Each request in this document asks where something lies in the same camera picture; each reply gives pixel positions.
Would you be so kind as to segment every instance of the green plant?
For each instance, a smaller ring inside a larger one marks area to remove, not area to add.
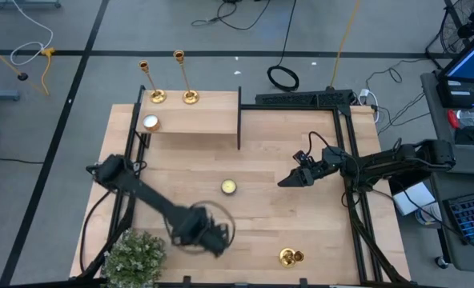
[[[166,260],[164,241],[147,232],[127,230],[106,252],[103,274],[110,288],[153,286],[163,272]]]

